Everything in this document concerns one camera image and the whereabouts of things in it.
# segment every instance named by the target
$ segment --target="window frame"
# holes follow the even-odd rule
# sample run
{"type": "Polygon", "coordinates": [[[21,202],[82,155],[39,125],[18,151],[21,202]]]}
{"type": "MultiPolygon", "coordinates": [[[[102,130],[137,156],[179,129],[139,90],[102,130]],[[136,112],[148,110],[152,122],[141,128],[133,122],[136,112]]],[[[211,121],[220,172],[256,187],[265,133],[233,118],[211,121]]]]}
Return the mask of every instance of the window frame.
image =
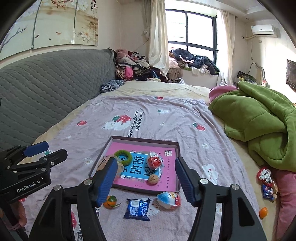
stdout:
{"type": "Polygon", "coordinates": [[[179,42],[179,41],[168,41],[169,44],[180,44],[180,45],[185,45],[186,50],[188,50],[189,47],[195,47],[195,48],[200,48],[200,49],[205,49],[213,52],[213,62],[216,64],[217,61],[217,16],[211,17],[205,14],[197,13],[197,12],[191,12],[191,11],[185,11],[185,10],[178,10],[178,9],[165,9],[166,11],[172,11],[172,12],[183,12],[185,13],[185,18],[186,18],[186,42],[179,42]],[[190,14],[195,14],[199,16],[203,16],[206,18],[210,18],[213,21],[213,48],[203,46],[203,45],[198,45],[198,44],[192,44],[188,42],[188,13],[190,14]]]}

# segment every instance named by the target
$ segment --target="air conditioner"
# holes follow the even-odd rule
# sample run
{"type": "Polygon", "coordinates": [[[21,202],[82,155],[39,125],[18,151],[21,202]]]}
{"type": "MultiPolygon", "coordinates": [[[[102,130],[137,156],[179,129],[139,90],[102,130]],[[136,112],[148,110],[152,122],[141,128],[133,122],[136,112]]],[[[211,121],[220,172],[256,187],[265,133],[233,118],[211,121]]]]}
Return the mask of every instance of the air conditioner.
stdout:
{"type": "Polygon", "coordinates": [[[264,35],[264,37],[277,38],[276,29],[271,24],[251,26],[253,35],[264,35]]]}

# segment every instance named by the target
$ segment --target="blue snack package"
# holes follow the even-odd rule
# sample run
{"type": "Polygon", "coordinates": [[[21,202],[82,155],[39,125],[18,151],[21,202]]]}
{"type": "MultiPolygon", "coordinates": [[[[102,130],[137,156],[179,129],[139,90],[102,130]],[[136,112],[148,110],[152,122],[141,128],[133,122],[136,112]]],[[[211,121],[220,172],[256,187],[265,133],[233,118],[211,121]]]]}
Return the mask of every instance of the blue snack package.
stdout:
{"type": "Polygon", "coordinates": [[[148,208],[150,199],[148,198],[146,201],[138,200],[138,199],[126,199],[128,201],[128,208],[126,209],[126,213],[123,218],[126,219],[137,219],[143,221],[149,221],[150,218],[147,217],[148,208]]]}
{"type": "Polygon", "coordinates": [[[269,199],[269,200],[274,200],[274,197],[273,197],[273,189],[269,186],[266,186],[266,185],[262,185],[262,192],[263,192],[263,198],[265,199],[269,199]]]}

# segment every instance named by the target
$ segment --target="flower painting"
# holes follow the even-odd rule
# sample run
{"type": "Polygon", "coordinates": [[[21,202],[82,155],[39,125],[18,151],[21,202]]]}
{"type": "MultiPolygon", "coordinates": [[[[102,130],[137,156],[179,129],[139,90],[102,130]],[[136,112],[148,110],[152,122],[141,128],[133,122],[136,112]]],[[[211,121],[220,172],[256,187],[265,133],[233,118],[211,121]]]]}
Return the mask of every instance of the flower painting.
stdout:
{"type": "Polygon", "coordinates": [[[0,60],[56,45],[98,45],[97,0],[37,0],[0,44],[0,60]]]}
{"type": "Polygon", "coordinates": [[[75,44],[98,45],[97,8],[96,0],[78,0],[75,18],[75,44]]]}

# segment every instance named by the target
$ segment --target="plastic egg toy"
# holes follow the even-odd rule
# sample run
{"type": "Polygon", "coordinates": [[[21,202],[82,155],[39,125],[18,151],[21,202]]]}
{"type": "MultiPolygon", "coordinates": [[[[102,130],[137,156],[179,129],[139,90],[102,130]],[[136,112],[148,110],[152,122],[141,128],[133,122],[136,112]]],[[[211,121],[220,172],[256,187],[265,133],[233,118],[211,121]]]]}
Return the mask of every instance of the plastic egg toy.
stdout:
{"type": "Polygon", "coordinates": [[[165,209],[175,209],[181,206],[181,197],[174,192],[163,192],[158,194],[157,202],[165,209]]]}

